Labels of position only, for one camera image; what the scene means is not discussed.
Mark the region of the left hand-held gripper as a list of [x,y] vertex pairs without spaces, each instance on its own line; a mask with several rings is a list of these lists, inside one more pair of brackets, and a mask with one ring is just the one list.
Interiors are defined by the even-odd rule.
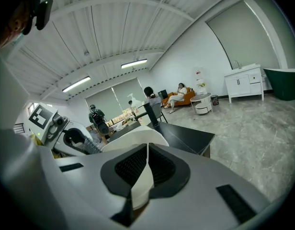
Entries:
[[43,146],[69,156],[89,155],[83,149],[85,139],[91,139],[89,131],[82,124],[61,116],[56,108],[39,103],[28,118],[28,127]]

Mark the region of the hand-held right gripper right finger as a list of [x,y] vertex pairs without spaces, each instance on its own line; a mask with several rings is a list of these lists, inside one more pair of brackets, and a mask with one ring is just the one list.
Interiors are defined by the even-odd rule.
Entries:
[[175,196],[152,199],[137,219],[139,230],[228,230],[240,225],[217,187],[230,185],[255,213],[269,200],[255,186],[223,164],[176,148],[160,146],[184,160],[191,175]]

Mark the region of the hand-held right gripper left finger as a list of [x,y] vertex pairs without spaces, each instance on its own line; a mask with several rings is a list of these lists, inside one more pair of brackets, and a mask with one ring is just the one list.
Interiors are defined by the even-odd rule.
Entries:
[[89,209],[77,230],[146,230],[148,146],[58,159],[62,175]]

